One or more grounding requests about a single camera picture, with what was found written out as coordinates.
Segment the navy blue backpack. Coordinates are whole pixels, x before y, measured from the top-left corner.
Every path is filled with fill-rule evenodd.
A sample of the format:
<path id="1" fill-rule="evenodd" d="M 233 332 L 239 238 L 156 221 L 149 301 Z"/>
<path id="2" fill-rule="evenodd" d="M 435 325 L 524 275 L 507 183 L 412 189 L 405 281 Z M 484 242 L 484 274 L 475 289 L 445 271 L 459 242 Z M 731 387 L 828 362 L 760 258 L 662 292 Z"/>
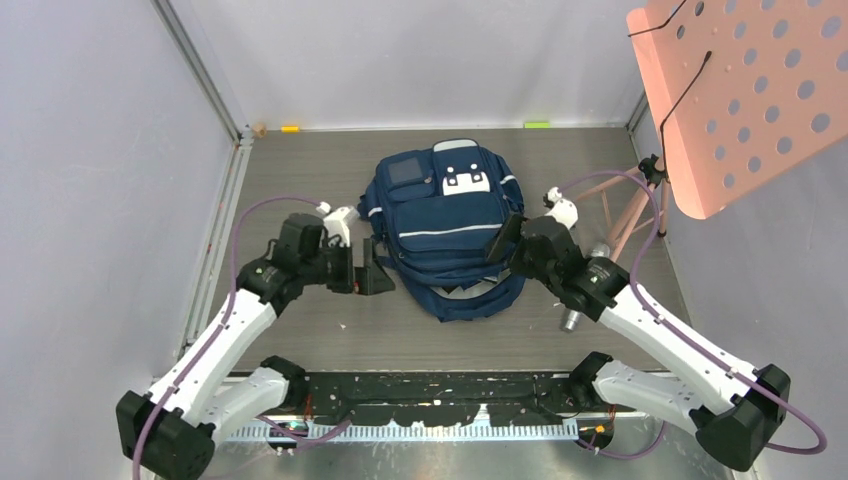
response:
<path id="1" fill-rule="evenodd" d="M 357 210 L 386 250 L 381 262 L 441 322 L 496 315 L 525 280 L 487 245 L 524 195 L 504 158 L 468 138 L 383 158 Z"/>

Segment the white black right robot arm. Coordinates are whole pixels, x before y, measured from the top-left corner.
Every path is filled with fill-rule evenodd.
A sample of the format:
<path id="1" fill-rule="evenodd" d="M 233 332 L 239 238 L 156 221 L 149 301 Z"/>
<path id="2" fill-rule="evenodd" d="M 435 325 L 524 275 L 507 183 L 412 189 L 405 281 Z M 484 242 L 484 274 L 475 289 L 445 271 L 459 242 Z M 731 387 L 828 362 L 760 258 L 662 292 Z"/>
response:
<path id="1" fill-rule="evenodd" d="M 584 410 L 603 403 L 643 411 L 695 437 L 722 465 L 749 470 L 787 415 L 791 379 L 718 348 L 662 307 L 609 258 L 583 255 L 551 215 L 512 214 L 485 247 L 490 263 L 543 284 L 567 308 L 639 346 L 673 372 L 640 373 L 593 352 L 575 369 L 571 397 Z"/>

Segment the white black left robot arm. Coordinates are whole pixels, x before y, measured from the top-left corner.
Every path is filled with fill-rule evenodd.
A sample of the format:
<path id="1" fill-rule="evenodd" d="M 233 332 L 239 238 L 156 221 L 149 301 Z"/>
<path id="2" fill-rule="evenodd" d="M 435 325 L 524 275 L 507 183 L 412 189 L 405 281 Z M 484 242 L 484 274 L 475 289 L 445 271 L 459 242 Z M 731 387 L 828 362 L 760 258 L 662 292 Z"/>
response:
<path id="1" fill-rule="evenodd" d="M 321 208 L 323 216 L 290 215 L 266 252 L 240 269 L 221 310 L 183 357 L 147 392 L 128 391 L 119 400 L 119 436 L 133 478 L 148 470 L 163 479 L 197 479 L 237 429 L 271 409 L 293 414 L 306 404 L 305 370 L 280 356 L 220 389 L 247 348 L 306 287 L 358 295 L 394 290 L 372 240 L 363 243 L 362 265 L 353 263 L 355 209 Z"/>

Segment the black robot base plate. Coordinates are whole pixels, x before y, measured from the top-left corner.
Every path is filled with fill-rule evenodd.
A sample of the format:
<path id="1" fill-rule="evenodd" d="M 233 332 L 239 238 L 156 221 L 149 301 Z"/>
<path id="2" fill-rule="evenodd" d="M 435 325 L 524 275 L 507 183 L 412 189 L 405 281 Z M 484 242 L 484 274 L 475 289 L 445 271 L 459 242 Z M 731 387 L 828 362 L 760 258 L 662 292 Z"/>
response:
<path id="1" fill-rule="evenodd" d="M 293 405 L 267 410 L 265 417 L 288 415 L 325 426 L 348 421 L 448 427 L 485 416 L 492 426 L 508 427 L 555 425 L 625 410 L 592 397 L 567 373 L 553 371 L 309 372 L 296 390 Z"/>

